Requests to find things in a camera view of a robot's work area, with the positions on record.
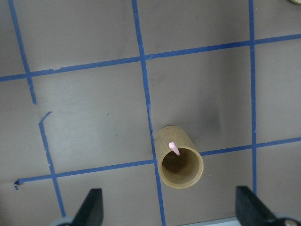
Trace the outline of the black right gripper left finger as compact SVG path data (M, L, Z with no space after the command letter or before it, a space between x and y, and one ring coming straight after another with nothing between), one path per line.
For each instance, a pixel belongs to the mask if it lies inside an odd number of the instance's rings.
M104 218L103 193L101 188L89 191L71 226L101 226Z

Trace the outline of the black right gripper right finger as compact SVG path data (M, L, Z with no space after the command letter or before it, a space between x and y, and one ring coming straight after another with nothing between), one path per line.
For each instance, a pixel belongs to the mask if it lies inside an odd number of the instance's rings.
M247 186L236 187L235 214L242 226L282 225L282 222Z

